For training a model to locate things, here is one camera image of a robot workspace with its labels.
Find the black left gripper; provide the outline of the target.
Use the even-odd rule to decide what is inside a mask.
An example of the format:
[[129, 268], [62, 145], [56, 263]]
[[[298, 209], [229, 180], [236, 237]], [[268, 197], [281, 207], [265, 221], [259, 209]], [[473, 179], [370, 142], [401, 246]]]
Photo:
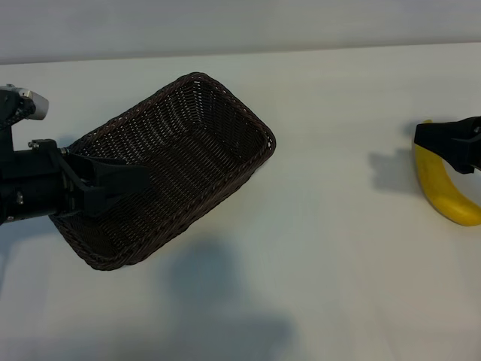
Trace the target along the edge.
[[[82, 183], [92, 188], [82, 190]], [[1, 224], [51, 214], [97, 217], [123, 197], [107, 191], [140, 192], [149, 185], [150, 170], [124, 159], [81, 156], [51, 139], [15, 150], [10, 138], [1, 139]]]

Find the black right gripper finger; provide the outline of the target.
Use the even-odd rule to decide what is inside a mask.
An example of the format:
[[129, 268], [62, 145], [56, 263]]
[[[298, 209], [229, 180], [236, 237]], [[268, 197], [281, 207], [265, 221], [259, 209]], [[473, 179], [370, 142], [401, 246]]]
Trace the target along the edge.
[[414, 141], [470, 139], [477, 134], [476, 128], [478, 127], [480, 127], [480, 116], [444, 123], [426, 120], [416, 126]]
[[461, 139], [416, 134], [414, 143], [438, 155], [460, 174], [472, 174], [475, 169], [480, 170], [480, 135]]

